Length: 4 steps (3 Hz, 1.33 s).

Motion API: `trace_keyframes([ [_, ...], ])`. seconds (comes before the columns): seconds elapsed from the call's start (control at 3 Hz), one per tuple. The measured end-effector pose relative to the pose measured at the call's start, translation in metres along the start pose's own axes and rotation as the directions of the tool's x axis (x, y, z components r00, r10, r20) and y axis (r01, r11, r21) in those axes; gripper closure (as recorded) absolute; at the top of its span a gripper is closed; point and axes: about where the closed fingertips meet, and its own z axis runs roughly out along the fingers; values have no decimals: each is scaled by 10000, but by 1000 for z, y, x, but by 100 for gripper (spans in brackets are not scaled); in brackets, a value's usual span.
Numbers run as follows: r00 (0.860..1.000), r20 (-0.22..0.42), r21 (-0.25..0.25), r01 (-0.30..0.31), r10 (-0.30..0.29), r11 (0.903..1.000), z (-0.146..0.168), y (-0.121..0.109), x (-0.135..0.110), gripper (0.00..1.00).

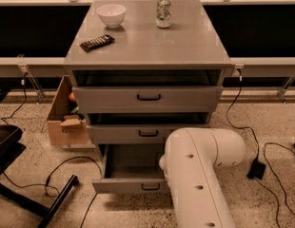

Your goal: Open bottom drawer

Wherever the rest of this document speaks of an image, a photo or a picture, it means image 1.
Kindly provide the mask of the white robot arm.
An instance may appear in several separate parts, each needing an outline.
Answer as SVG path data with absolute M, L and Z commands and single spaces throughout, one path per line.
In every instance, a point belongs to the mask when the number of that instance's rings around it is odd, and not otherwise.
M 178 228 L 236 228 L 214 169 L 239 164 L 245 153 L 245 141 L 229 129 L 181 128 L 168 136 L 159 165 Z

